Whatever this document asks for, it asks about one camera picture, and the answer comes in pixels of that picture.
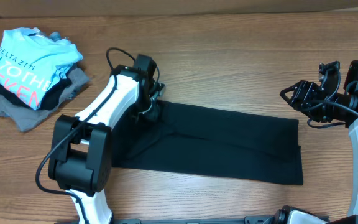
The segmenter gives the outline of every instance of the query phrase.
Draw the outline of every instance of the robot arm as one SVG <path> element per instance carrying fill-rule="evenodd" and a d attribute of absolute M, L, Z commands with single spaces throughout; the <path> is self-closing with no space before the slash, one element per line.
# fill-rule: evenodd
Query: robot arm
<path fill-rule="evenodd" d="M 162 95 L 165 85 L 153 80 L 156 68 L 156 63 L 145 55 L 138 55 L 133 67 L 118 65 L 113 69 L 105 89 L 85 110 L 75 117 L 61 115 L 55 123 L 52 148 L 114 91 L 83 128 L 49 159 L 49 177 L 56 180 L 61 189 L 81 199 L 78 203 L 76 198 L 71 197 L 80 217 L 79 224 L 86 221 L 90 224 L 109 224 L 113 221 L 103 190 L 111 171 L 111 131 L 126 111 L 151 121 L 158 118 L 156 99 Z M 71 144 L 80 143 L 89 145 L 88 153 L 71 148 Z"/>
<path fill-rule="evenodd" d="M 330 123 L 333 119 L 343 121 L 349 128 L 349 137 L 353 148 L 353 191 L 348 216 L 358 215 L 358 116 L 333 104 L 314 103 L 313 100 L 325 100 L 337 105 L 346 106 L 358 113 L 358 60 L 349 68 L 344 89 L 345 94 L 337 93 L 340 83 L 339 62 L 321 64 L 320 86 L 313 82 L 300 81 L 290 88 L 284 89 L 280 96 L 295 110 L 301 111 L 310 121 Z M 291 98 L 285 96 L 293 91 Z"/>

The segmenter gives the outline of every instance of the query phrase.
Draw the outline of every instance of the black cloth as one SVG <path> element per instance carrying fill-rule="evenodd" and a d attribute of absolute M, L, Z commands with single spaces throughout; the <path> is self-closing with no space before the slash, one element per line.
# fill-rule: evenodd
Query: black cloth
<path fill-rule="evenodd" d="M 61 78 L 59 82 L 51 87 L 42 98 L 41 105 L 39 110 L 52 110 L 59 104 L 59 97 L 62 94 L 63 90 L 71 85 L 71 80 L 69 78 Z M 23 106 L 25 108 L 31 108 L 25 104 L 21 99 L 17 97 L 16 94 L 5 89 L 0 84 L 0 95 L 4 96 L 9 100 L 13 105 Z"/>
<path fill-rule="evenodd" d="M 119 120 L 113 167 L 303 184 L 298 120 L 158 104 L 156 123 Z"/>

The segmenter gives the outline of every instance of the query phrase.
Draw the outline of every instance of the black cable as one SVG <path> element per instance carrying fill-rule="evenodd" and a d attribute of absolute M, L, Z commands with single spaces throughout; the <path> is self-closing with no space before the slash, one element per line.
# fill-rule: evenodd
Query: black cable
<path fill-rule="evenodd" d="M 338 74 L 338 84 L 336 85 L 336 89 L 335 89 L 335 91 L 334 91 L 329 97 L 327 97 L 325 100 L 330 100 L 330 99 L 336 94 L 336 92 L 338 92 L 338 89 L 339 89 L 339 87 L 341 86 L 341 73 L 340 73 L 339 69 L 336 70 L 336 73 Z M 301 111 L 301 112 L 311 111 L 311 110 L 314 110 L 314 109 L 319 108 L 319 107 L 322 106 L 322 105 L 323 105 L 322 103 L 319 103 L 319 104 L 314 105 L 314 106 L 309 107 L 309 108 L 300 109 L 299 111 Z"/>
<path fill-rule="evenodd" d="M 324 129 L 324 128 L 331 128 L 331 127 L 335 127 L 335 126 L 340 126 L 340 125 L 345 125 L 345 122 L 337 122 L 337 123 L 331 123 L 331 124 L 325 124 L 325 125 L 320 125 L 320 126 L 316 126 L 316 125 L 312 125 L 310 124 L 312 122 L 312 119 L 310 118 L 308 120 L 308 126 L 311 128 L 317 128 L 317 129 Z"/>
<path fill-rule="evenodd" d="M 353 115 L 358 117 L 358 112 L 348 108 L 347 106 L 341 105 L 339 103 L 334 103 L 334 102 L 325 101 L 325 100 L 310 100 L 310 102 L 311 103 L 322 103 L 322 104 L 328 104 L 328 105 L 331 105 L 331 106 L 336 106 L 336 107 L 339 107 L 340 109 L 344 109 L 347 112 L 350 112 L 351 114 L 353 114 Z"/>
<path fill-rule="evenodd" d="M 154 81 L 154 86 L 153 86 L 153 88 L 150 89 L 150 95 L 153 95 L 154 92 L 157 90 L 158 81 L 160 80 L 160 69 L 159 69 L 158 66 L 156 67 L 156 69 L 157 69 L 157 74 L 158 74 L 158 75 L 157 75 L 157 80 Z"/>
<path fill-rule="evenodd" d="M 347 84 L 346 89 L 345 89 L 345 95 L 349 92 L 350 88 L 357 82 L 358 82 L 357 80 L 353 80 L 349 84 Z"/>
<path fill-rule="evenodd" d="M 130 56 L 130 58 L 134 59 L 130 54 L 128 54 L 127 52 L 121 50 L 121 49 L 118 49 L 118 48 L 115 48 L 115 47 L 111 47 L 110 49 L 108 49 L 106 51 L 106 57 L 107 57 L 107 61 L 110 65 L 110 68 L 113 69 L 112 65 L 111 65 L 111 62 L 110 62 L 110 58 L 109 58 L 109 52 L 110 50 L 118 50 L 118 51 L 121 51 L 123 52 L 124 54 Z M 114 86 L 112 88 L 112 90 L 110 91 L 109 95 L 101 102 L 101 104 L 96 107 L 92 113 L 86 117 L 83 121 L 81 121 L 77 127 L 73 128 L 67 135 L 66 137 L 64 137 L 58 144 L 55 145 L 55 147 L 45 156 L 45 158 L 42 160 L 42 162 L 40 163 L 40 165 L 38 166 L 38 169 L 37 169 L 37 172 L 35 173 L 35 183 L 37 184 L 38 188 L 44 192 L 47 192 L 47 193 L 51 193 L 51 194 L 59 194 L 59 195 L 68 195 L 68 196 L 71 196 L 73 198 L 76 199 L 76 202 L 80 205 L 80 208 L 81 208 L 81 213 L 82 213 L 82 216 L 84 218 L 84 221 L 85 221 L 85 224 L 90 224 L 90 221 L 87 219 L 86 217 L 86 213 L 85 213 L 85 208 L 84 208 L 84 205 L 80 199 L 79 196 L 77 196 L 76 194 L 74 193 L 71 193 L 71 192 L 66 192 L 66 191 L 61 191 L 61 190 L 51 190 L 51 189 L 47 189 L 45 188 L 44 186 L 42 186 L 41 182 L 40 182 L 40 174 L 41 174 L 41 170 L 42 168 L 44 167 L 44 165 L 47 163 L 47 161 L 49 160 L 50 156 L 66 141 L 68 141 L 68 139 L 70 139 L 75 133 L 77 133 L 77 130 L 79 130 L 80 128 L 82 128 L 99 110 L 100 108 L 102 108 L 102 106 L 110 99 L 110 97 L 114 94 L 114 92 L 116 91 L 117 89 L 117 76 L 114 75 Z"/>
<path fill-rule="evenodd" d="M 112 66 L 112 64 L 110 62 L 110 56 L 109 56 L 110 51 L 112 51 L 112 50 L 118 50 L 119 52 L 122 52 L 122 53 L 128 55 L 128 57 L 130 57 L 133 61 L 135 61 L 135 58 L 130 53 L 126 52 L 125 50 L 119 49 L 118 47 L 110 47 L 106 51 L 106 58 L 107 58 L 107 62 L 109 63 L 109 66 L 110 66 L 111 70 L 114 69 L 114 67 Z"/>
<path fill-rule="evenodd" d="M 128 57 L 130 57 L 133 61 L 135 61 L 135 58 L 134 58 L 130 53 L 126 52 L 125 50 L 122 50 L 122 49 L 120 49 L 120 48 L 118 48 L 118 47 L 110 47 L 110 48 L 107 49 L 107 51 L 106 51 L 106 58 L 107 58 L 107 62 L 109 63 L 109 66 L 110 66 L 111 70 L 114 69 L 113 65 L 112 65 L 111 62 L 110 62 L 110 56 L 109 56 L 110 51 L 112 51 L 112 50 L 117 50 L 117 51 L 119 51 L 119 52 L 122 52 L 122 53 L 126 54 Z M 156 91 L 156 89 L 157 89 L 157 87 L 158 87 L 158 81 L 160 80 L 160 69 L 159 69 L 158 66 L 156 67 L 156 69 L 157 69 L 158 77 L 157 77 L 157 80 L 156 80 L 156 81 L 154 81 L 154 79 L 153 79 L 154 85 L 153 85 L 153 87 L 152 87 L 152 88 L 150 89 L 150 91 L 149 91 L 149 92 L 150 92 L 150 95 L 153 95 L 153 94 L 154 94 L 154 92 Z"/>

